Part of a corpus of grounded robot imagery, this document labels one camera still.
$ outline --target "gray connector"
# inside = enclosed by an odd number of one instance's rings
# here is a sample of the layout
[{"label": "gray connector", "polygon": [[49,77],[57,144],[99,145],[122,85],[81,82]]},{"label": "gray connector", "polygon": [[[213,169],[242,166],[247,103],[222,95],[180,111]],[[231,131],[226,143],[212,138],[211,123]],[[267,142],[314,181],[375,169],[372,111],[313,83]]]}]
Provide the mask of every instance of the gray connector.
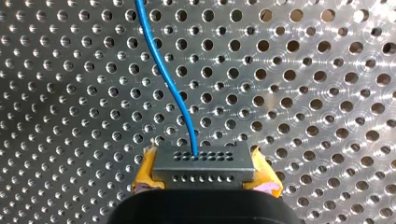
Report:
[{"label": "gray connector", "polygon": [[236,147],[199,147],[192,156],[190,147],[159,146],[153,179],[167,189],[241,189],[254,177],[248,145]]}]

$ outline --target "metal mesh background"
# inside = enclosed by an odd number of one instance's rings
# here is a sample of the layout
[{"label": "metal mesh background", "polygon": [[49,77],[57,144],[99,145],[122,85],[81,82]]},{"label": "metal mesh background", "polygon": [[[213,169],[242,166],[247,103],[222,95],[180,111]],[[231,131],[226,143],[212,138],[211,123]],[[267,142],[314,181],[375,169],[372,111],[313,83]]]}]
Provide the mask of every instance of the metal mesh background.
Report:
[{"label": "metal mesh background", "polygon": [[[201,145],[260,147],[302,223],[394,222],[395,1],[147,10]],[[133,0],[2,0],[0,37],[2,223],[105,223],[150,138],[189,143]]]}]

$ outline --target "perforated metal sheet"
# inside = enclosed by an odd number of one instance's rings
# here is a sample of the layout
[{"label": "perforated metal sheet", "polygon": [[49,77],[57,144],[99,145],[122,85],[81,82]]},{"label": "perforated metal sheet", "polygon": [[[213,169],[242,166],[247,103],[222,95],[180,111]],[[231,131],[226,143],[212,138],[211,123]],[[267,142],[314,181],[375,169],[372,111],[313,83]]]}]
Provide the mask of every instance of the perforated metal sheet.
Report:
[{"label": "perforated metal sheet", "polygon": [[[259,146],[302,223],[395,220],[396,2],[148,1],[201,145]],[[189,138],[134,1],[0,5],[0,220],[105,223]]]}]

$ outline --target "blue cable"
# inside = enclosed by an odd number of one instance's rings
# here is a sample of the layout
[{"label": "blue cable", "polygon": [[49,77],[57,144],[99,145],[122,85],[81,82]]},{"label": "blue cable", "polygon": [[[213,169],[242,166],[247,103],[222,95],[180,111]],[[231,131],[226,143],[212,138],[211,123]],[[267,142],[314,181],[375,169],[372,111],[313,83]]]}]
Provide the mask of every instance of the blue cable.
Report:
[{"label": "blue cable", "polygon": [[197,138],[195,136],[194,125],[192,124],[189,110],[187,109],[186,105],[184,105],[183,99],[178,93],[175,82],[172,79],[171,75],[169,74],[168,69],[166,69],[166,65],[163,62],[163,57],[161,56],[160,52],[157,49],[157,45],[155,44],[154,37],[152,36],[151,30],[149,28],[149,20],[146,15],[146,9],[143,1],[144,0],[136,0],[137,14],[139,15],[140,24],[142,25],[143,28],[143,34],[145,35],[146,42],[148,43],[149,51],[151,51],[154,61],[157,64],[161,74],[163,75],[163,80],[168,85],[169,91],[172,93],[173,97],[175,98],[175,101],[178,107],[180,108],[181,114],[184,116],[184,120],[186,120],[187,130],[189,131],[190,134],[191,151],[194,156],[197,156],[198,143],[197,143]]}]

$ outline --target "black object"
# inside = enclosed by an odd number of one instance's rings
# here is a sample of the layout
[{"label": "black object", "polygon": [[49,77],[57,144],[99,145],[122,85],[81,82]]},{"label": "black object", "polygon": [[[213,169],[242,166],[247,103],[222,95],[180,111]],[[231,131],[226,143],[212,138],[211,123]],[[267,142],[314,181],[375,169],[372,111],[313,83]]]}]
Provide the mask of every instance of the black object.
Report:
[{"label": "black object", "polygon": [[151,190],[121,203],[108,224],[298,224],[281,200],[255,190]]}]

